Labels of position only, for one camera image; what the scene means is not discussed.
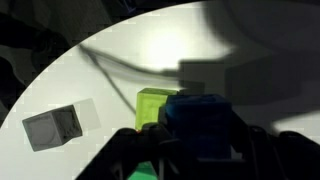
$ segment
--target blue block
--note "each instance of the blue block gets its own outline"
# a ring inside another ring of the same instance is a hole
[[[198,158],[229,159],[231,104],[219,95],[168,96],[167,127]]]

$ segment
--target white table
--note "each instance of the white table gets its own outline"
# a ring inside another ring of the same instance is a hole
[[[244,46],[226,42],[215,33],[214,28],[208,28],[207,10],[217,12],[215,15],[222,17],[228,30],[237,37],[236,41]],[[180,70],[179,78],[203,82],[205,93],[222,95],[225,94],[226,68],[273,53],[243,36],[218,1],[191,3],[146,13],[98,32],[80,45],[91,53],[103,52],[153,71],[177,71],[181,60],[206,60],[209,63],[194,67],[197,69],[195,74],[188,69],[189,66]],[[235,52],[241,58],[228,64],[217,64]],[[146,75],[119,72],[107,63],[106,58],[101,55],[95,57],[133,107],[137,92],[145,87],[181,88],[175,80],[159,81]],[[238,105],[234,109],[247,122],[255,123],[255,120],[263,119],[265,113],[279,113],[277,107],[286,107],[294,101],[293,98],[257,106]],[[21,121],[69,104],[75,104],[83,136],[57,148],[33,152]],[[292,109],[284,108],[283,111],[286,110],[289,112]],[[0,178],[74,179],[116,130],[134,127],[134,120],[134,113],[78,45],[41,73],[10,111],[0,130]],[[319,123],[303,122],[290,120],[277,123],[276,127],[278,130],[296,128],[298,131],[297,127],[300,127],[304,128],[299,131],[304,135],[316,136],[312,127]],[[264,128],[270,126],[270,122],[258,121],[256,124]]]

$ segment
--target lime green block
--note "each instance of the lime green block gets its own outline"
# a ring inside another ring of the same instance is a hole
[[[157,174],[150,162],[143,162],[138,165],[129,180],[157,180]]]
[[[136,129],[141,130],[145,123],[158,122],[159,108],[164,106],[168,95],[177,91],[166,89],[145,88],[138,92],[136,107]]]

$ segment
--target gray cube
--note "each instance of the gray cube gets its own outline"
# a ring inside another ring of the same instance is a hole
[[[73,105],[39,114],[22,121],[33,151],[61,146],[82,136]]]

